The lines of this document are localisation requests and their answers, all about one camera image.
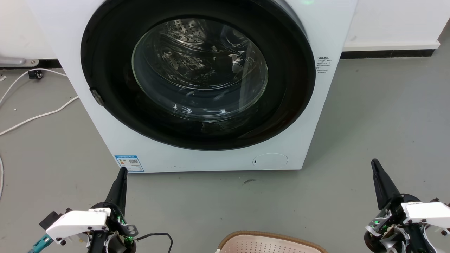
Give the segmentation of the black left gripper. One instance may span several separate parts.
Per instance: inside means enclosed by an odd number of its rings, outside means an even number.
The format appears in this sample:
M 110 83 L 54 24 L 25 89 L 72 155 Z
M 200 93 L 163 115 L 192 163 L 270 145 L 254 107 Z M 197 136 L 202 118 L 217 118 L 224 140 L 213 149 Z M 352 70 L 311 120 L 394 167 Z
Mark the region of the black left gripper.
M 127 168 L 120 168 L 108 192 L 105 202 L 93 205 L 93 209 L 111 210 L 106 218 L 106 226 L 101 229 L 89 229 L 89 253 L 135 253 L 137 245 L 134 237 L 138 234 L 134 225 L 125 220 L 127 196 Z

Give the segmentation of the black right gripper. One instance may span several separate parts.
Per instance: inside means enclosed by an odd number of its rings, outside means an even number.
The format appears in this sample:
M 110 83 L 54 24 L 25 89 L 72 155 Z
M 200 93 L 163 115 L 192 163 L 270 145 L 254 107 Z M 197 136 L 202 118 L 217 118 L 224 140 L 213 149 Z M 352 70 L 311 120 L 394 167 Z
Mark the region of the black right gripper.
M 373 253 L 429 253 L 426 217 L 412 218 L 412 205 L 424 205 L 410 194 L 400 194 L 378 159 L 371 160 L 373 184 L 380 211 L 366 226 L 364 242 Z

